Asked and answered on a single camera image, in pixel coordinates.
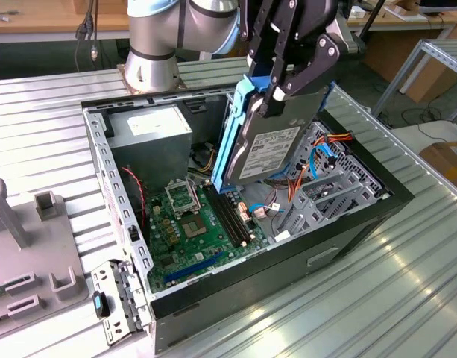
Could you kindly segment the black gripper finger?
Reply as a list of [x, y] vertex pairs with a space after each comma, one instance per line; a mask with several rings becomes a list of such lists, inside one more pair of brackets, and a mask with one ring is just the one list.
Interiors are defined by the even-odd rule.
[[239, 1], [240, 37], [248, 44], [249, 73], [268, 73], [268, 63], [263, 57], [267, 46], [262, 44], [265, 22], [270, 11], [270, 1]]
[[301, 41], [296, 41], [291, 28], [294, 24], [295, 1], [270, 1], [262, 44], [267, 46], [263, 57], [268, 63], [268, 87], [262, 91], [259, 114], [262, 117], [279, 116], [287, 97], [316, 92], [330, 82], [329, 76], [340, 58], [340, 36], [328, 27]]

